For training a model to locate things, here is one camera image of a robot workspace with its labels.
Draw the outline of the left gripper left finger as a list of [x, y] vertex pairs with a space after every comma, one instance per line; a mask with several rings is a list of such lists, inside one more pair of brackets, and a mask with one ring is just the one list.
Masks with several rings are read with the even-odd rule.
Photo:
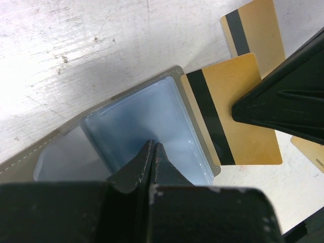
[[1, 242], [146, 242], [154, 141], [105, 181], [1, 186]]

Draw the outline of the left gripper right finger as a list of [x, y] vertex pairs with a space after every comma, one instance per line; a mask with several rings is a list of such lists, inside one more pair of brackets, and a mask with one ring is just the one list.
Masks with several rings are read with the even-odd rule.
[[192, 185], [157, 143], [149, 189], [150, 242], [283, 242], [262, 191]]

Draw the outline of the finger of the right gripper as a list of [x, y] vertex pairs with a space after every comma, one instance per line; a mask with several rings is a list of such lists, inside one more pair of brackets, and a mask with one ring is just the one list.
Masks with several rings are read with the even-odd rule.
[[323, 144], [323, 30], [238, 99], [231, 114], [236, 122]]

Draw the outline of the grey card holder wallet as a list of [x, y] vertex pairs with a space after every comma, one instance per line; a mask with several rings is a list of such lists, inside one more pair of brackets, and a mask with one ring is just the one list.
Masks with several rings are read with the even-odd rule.
[[75, 116], [1, 164], [1, 182], [99, 181], [132, 160], [147, 140], [194, 185], [220, 174], [181, 84], [180, 66]]

